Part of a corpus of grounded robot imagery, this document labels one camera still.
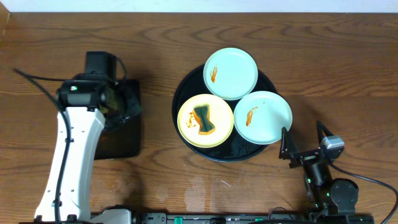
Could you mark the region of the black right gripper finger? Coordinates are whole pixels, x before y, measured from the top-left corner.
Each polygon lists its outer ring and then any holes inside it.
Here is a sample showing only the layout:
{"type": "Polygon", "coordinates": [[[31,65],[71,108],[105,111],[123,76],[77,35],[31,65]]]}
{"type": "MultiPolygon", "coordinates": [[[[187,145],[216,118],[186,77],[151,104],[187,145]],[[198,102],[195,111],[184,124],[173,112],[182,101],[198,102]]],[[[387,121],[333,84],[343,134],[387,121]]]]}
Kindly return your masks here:
{"type": "Polygon", "coordinates": [[[283,160],[294,159],[296,155],[297,148],[295,146],[294,140],[292,139],[287,129],[283,127],[279,158],[283,160]]]}
{"type": "Polygon", "coordinates": [[[321,121],[317,121],[316,126],[317,126],[318,139],[323,139],[325,137],[333,135],[333,133],[329,129],[327,129],[326,126],[321,121]]]}

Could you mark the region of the orange green sponge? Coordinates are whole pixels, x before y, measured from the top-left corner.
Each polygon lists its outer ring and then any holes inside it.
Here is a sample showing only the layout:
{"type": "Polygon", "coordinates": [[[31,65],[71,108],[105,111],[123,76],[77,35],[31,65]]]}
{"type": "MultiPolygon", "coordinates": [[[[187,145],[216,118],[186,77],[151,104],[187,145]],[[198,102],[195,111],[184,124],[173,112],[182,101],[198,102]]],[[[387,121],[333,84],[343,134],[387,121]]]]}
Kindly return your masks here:
{"type": "Polygon", "coordinates": [[[199,135],[209,135],[215,131],[215,126],[210,122],[210,107],[208,105],[194,108],[193,115],[199,124],[199,135]]]}

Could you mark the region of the yellow plate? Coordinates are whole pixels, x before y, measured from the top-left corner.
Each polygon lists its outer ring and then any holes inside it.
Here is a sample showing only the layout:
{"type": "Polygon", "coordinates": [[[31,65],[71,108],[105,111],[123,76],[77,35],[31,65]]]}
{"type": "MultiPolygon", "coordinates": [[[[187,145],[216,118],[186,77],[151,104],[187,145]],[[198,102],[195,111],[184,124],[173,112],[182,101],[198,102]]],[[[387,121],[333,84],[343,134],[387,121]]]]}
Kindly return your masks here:
{"type": "Polygon", "coordinates": [[[177,130],[190,144],[202,148],[220,145],[231,134],[234,127],[232,109],[218,96],[201,94],[189,98],[180,108],[177,116],[177,130]],[[210,107],[210,122],[215,131],[209,135],[199,135],[199,124],[196,122],[193,109],[199,106],[210,107]]]}

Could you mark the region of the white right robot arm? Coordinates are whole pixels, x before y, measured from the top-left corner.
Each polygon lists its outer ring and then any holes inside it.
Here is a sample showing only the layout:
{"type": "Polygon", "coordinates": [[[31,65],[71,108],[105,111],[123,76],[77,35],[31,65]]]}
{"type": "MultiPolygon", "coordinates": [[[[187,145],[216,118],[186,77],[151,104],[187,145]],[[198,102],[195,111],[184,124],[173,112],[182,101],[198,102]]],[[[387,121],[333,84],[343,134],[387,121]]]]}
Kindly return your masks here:
{"type": "Polygon", "coordinates": [[[353,215],[358,201],[358,185],[349,179],[334,179],[329,169],[330,164],[341,156],[345,143],[320,121],[317,121],[317,134],[319,146],[300,152],[292,135],[283,127],[279,157],[289,160],[291,169],[303,167],[310,201],[316,204],[322,215],[353,215]]]}

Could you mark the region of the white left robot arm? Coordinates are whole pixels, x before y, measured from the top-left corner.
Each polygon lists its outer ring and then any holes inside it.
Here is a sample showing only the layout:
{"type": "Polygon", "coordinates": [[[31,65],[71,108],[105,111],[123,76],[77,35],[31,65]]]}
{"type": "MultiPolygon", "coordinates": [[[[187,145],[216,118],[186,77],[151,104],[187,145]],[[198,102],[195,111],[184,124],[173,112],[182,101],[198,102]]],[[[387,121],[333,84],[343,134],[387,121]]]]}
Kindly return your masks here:
{"type": "Polygon", "coordinates": [[[134,223],[120,206],[92,217],[90,181],[96,159],[138,155],[141,147],[137,80],[65,80],[53,99],[58,109],[55,153],[34,223],[134,223]]]}

